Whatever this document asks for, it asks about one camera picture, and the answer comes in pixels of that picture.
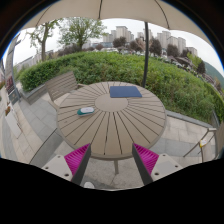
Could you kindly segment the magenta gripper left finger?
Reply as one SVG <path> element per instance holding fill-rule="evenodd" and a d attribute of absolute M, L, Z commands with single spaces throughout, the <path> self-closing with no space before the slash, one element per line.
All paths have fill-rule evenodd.
<path fill-rule="evenodd" d="M 86 144 L 65 156 L 54 156 L 42 167 L 42 169 L 65 180 L 73 182 L 76 185 L 80 185 L 90 155 L 91 144 Z"/>

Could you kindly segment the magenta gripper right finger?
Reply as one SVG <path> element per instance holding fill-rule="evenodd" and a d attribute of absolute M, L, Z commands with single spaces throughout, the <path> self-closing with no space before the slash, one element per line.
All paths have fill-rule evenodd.
<path fill-rule="evenodd" d="M 144 185 L 182 169 L 168 154 L 156 154 L 136 143 L 132 144 L 132 155 Z"/>

